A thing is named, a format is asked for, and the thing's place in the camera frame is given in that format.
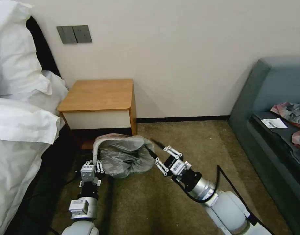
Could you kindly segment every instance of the carpet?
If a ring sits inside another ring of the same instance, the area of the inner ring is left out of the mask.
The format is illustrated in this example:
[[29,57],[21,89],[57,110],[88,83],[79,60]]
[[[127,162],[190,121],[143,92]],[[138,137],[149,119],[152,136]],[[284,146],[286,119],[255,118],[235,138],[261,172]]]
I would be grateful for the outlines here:
[[[192,169],[212,182],[216,165],[220,165],[257,217],[275,234],[292,234],[227,121],[143,123],[138,124],[138,134],[182,152]],[[168,157],[159,148],[155,150],[162,161]],[[62,190],[51,224],[59,233],[72,224],[68,207],[80,192],[78,185],[75,181]],[[219,189],[232,191],[223,177]],[[101,235],[223,234],[204,208],[163,177],[157,167],[124,179],[104,177],[94,223]]]

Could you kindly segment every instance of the white pillow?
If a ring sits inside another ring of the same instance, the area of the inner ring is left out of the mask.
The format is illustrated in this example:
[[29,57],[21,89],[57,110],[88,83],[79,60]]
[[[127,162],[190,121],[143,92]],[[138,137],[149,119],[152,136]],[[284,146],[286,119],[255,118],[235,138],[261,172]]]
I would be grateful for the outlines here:
[[[31,92],[5,95],[0,97],[29,103],[41,109],[47,110],[50,113],[59,115],[57,108],[68,94],[68,89],[65,87],[64,80],[54,73],[50,71],[42,71],[42,74],[51,82],[51,95],[34,90]],[[61,119],[60,128],[62,128],[64,124],[64,120]]]
[[53,144],[60,118],[20,101],[0,98],[0,140]]
[[0,1],[0,96],[39,90],[51,93],[41,73],[36,48],[26,21],[30,5]]

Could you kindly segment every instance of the black headboard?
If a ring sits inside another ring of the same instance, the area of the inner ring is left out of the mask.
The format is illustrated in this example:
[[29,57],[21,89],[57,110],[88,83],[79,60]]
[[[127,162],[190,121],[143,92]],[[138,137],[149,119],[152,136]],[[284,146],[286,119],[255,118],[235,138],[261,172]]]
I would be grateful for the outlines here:
[[36,55],[41,64],[42,70],[48,70],[58,76],[61,76],[48,46],[48,43],[44,35],[42,34],[38,23],[32,16],[27,20],[26,27],[33,36],[35,47],[37,50]]

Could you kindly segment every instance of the wooden nightstand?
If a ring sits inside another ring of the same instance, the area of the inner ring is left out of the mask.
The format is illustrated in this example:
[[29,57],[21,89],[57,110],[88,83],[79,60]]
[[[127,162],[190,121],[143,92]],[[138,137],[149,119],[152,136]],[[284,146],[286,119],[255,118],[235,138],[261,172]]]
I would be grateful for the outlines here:
[[[78,80],[58,107],[71,130],[131,128],[136,135],[132,79]],[[92,148],[93,140],[82,149]]]

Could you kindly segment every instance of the gray switch panel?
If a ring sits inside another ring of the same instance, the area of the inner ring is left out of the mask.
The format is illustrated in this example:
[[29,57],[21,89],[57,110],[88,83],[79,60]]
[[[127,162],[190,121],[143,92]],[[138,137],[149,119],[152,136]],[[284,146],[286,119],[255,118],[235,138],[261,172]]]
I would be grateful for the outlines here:
[[72,26],[58,26],[57,30],[63,44],[77,43]]
[[73,26],[73,30],[74,30],[77,43],[92,42],[88,25]]

